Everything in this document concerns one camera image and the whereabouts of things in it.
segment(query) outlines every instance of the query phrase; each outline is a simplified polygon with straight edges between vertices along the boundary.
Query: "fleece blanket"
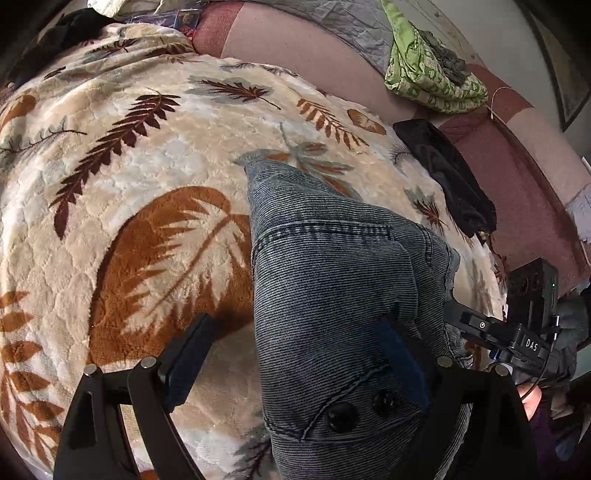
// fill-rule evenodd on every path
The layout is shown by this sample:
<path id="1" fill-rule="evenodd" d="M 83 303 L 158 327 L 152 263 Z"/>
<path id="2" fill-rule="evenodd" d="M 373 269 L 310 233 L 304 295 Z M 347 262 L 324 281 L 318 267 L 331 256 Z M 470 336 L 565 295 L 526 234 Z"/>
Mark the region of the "fleece blanket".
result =
<path id="1" fill-rule="evenodd" d="M 502 315 L 490 252 L 375 115 L 279 67 L 200 56 L 180 32 L 110 25 L 0 110 L 0 424 L 29 462 L 51 471 L 85 365 L 130 368 L 208 312 L 219 339 L 172 418 L 208 479 L 277 477 L 243 172 L 260 159 L 430 228 L 462 258 L 456 298 Z"/>

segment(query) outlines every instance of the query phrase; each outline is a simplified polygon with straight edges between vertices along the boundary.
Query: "black mount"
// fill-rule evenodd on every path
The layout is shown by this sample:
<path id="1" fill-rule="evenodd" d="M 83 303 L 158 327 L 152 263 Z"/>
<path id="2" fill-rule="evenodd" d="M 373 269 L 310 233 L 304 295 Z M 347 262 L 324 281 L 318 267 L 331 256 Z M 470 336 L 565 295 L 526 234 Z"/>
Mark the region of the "black mount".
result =
<path id="1" fill-rule="evenodd" d="M 169 415 L 186 401 L 215 337 L 213 319 L 200 314 L 158 358 L 107 374 L 87 365 L 61 433 L 54 480 L 140 478 L 120 405 L 133 406 L 160 480 L 205 480 Z"/>

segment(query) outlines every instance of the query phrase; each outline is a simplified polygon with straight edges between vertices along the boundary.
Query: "black cable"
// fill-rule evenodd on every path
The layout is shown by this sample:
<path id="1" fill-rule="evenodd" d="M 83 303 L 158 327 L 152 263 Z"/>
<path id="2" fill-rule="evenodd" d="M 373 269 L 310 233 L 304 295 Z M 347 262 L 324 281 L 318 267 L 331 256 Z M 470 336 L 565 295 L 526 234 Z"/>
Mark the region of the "black cable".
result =
<path id="1" fill-rule="evenodd" d="M 548 352 L 548 356 L 546 357 L 546 360 L 544 361 L 544 366 L 542 367 L 542 371 L 540 372 L 540 376 L 536 379 L 536 381 L 533 383 L 533 385 L 530 387 L 530 389 L 525 392 L 524 395 L 521 396 L 521 401 L 524 401 L 527 396 L 532 393 L 534 391 L 534 389 L 538 386 L 538 383 L 540 383 L 540 380 L 542 380 L 542 377 L 544 376 L 544 373 L 546 372 L 546 367 L 548 366 L 548 361 L 550 360 L 550 355 L 552 353 L 552 351 L 554 350 L 554 342 L 556 341 L 556 339 L 554 338 L 554 340 L 552 340 L 552 344 L 550 345 L 550 352 Z"/>

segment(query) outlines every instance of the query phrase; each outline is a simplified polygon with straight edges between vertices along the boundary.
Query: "purple fabric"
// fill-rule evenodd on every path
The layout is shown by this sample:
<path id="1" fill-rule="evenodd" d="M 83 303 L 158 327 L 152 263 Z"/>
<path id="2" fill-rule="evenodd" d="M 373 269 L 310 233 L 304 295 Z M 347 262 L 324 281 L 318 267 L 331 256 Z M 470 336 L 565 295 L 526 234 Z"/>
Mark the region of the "purple fabric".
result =
<path id="1" fill-rule="evenodd" d="M 567 461 L 560 460 L 556 446 L 574 429 L 553 431 L 550 404 L 550 401 L 543 400 L 530 421 L 540 476 L 543 480 L 588 480 L 591 472 L 591 430 L 587 430 Z"/>

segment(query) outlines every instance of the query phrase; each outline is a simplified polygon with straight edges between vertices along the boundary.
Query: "fern print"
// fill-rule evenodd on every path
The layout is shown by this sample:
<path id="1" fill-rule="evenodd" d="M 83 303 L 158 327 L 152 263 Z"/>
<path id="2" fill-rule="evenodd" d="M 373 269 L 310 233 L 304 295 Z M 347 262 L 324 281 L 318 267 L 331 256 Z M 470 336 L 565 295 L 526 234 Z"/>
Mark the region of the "fern print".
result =
<path id="1" fill-rule="evenodd" d="M 270 479 L 272 472 L 277 471 L 273 451 L 271 449 L 271 435 L 264 424 L 257 425 L 246 434 L 248 440 L 242 445 L 236 455 L 239 460 L 236 469 L 226 478 L 231 480 Z"/>
<path id="2" fill-rule="evenodd" d="M 287 152 L 281 150 L 258 149 L 242 154 L 234 161 L 234 163 L 243 167 L 251 161 L 258 160 L 286 162 L 305 171 L 318 180 L 321 180 L 337 192 L 342 193 L 347 197 L 361 200 L 361 196 L 353 186 L 342 179 L 342 175 L 353 170 L 353 167 L 344 163 L 319 159 L 318 157 L 324 155 L 328 151 L 328 148 L 324 143 L 302 142 L 291 145 L 285 136 L 283 124 L 280 124 L 279 128 L 281 130 L 283 141 L 288 148 Z"/>
<path id="3" fill-rule="evenodd" d="M 185 57 L 187 53 L 194 53 L 195 49 L 184 43 L 171 43 L 165 47 L 156 48 L 146 55 L 147 59 L 153 57 L 166 57 L 170 63 L 201 63 L 200 60 L 189 60 Z"/>
<path id="4" fill-rule="evenodd" d="M 423 216 L 421 224 L 429 228 L 432 232 L 437 233 L 439 236 L 443 237 L 443 227 L 449 227 L 441 219 L 441 214 L 439 212 L 437 202 L 435 201 L 435 197 L 432 194 L 425 195 L 419 187 L 417 187 L 414 192 L 412 190 L 404 190 L 404 193 L 408 197 L 410 203 Z"/>
<path id="5" fill-rule="evenodd" d="M 225 70 L 226 72 L 231 72 L 232 70 L 239 70 L 239 69 L 246 69 L 246 68 L 260 68 L 266 70 L 273 75 L 282 75 L 287 74 L 291 77 L 299 76 L 296 73 L 291 72 L 290 70 L 283 69 L 281 67 L 274 67 L 273 65 L 265 65 L 262 63 L 251 63 L 249 61 L 241 61 L 240 63 L 235 64 L 227 64 L 220 66 L 220 70 Z"/>
<path id="6" fill-rule="evenodd" d="M 263 102 L 274 106 L 278 110 L 281 110 L 281 107 L 264 98 L 265 95 L 272 93 L 273 89 L 270 87 L 251 85 L 244 79 L 228 79 L 221 81 L 199 79 L 197 77 L 191 76 L 189 77 L 189 82 L 194 84 L 196 88 L 187 90 L 186 93 L 192 93 L 194 95 L 217 94 L 219 97 L 216 100 L 220 103 L 225 103 L 227 100 L 239 103 L 262 100 Z"/>
<path id="7" fill-rule="evenodd" d="M 20 155 L 30 150 L 38 149 L 42 145 L 47 145 L 65 134 L 86 135 L 86 133 L 75 129 L 65 128 L 65 119 L 57 128 L 49 127 L 46 131 L 40 131 L 33 139 L 22 141 L 22 137 L 8 138 L 0 144 L 0 158 L 3 155 Z"/>
<path id="8" fill-rule="evenodd" d="M 117 40 L 113 44 L 103 45 L 102 47 L 90 50 L 86 55 L 87 57 L 92 57 L 92 60 L 100 60 L 110 57 L 114 53 L 120 52 L 121 50 L 125 50 L 126 53 L 129 53 L 129 50 L 127 50 L 127 48 L 136 44 L 138 41 L 139 38 L 126 38 Z"/>
<path id="9" fill-rule="evenodd" d="M 0 297 L 0 332 L 20 330 L 33 320 L 18 303 L 28 295 L 26 291 L 9 291 Z M 0 411 L 7 424 L 14 419 L 17 435 L 23 445 L 48 468 L 55 458 L 61 433 L 57 417 L 63 408 L 45 400 L 28 401 L 31 392 L 45 390 L 50 382 L 39 375 L 25 371 L 22 364 L 42 353 L 41 345 L 27 340 L 6 343 L 0 349 L 2 379 L 0 381 Z"/>
<path id="10" fill-rule="evenodd" d="M 343 143 L 347 145 L 349 150 L 352 150 L 351 140 L 358 147 L 361 144 L 368 146 L 368 143 L 363 138 L 347 130 L 324 105 L 301 98 L 297 106 L 301 108 L 300 115 L 305 115 L 306 120 L 316 123 L 318 131 L 324 130 L 326 138 L 330 138 L 334 134 L 335 140 L 339 144 L 342 138 Z"/>
<path id="11" fill-rule="evenodd" d="M 146 125 L 160 128 L 156 117 L 166 120 L 166 112 L 174 112 L 178 103 L 177 95 L 142 95 L 135 101 L 135 105 L 123 120 L 115 122 L 113 128 L 102 138 L 98 145 L 92 148 L 85 158 L 80 160 L 74 173 L 62 181 L 63 187 L 57 192 L 57 198 L 50 206 L 57 205 L 54 217 L 54 228 L 57 236 L 63 240 L 69 217 L 69 204 L 76 204 L 76 196 L 82 195 L 82 188 L 88 182 L 90 174 L 96 175 L 102 165 L 111 164 L 111 154 L 121 155 L 122 143 L 128 147 L 135 147 L 138 135 L 148 136 Z"/>

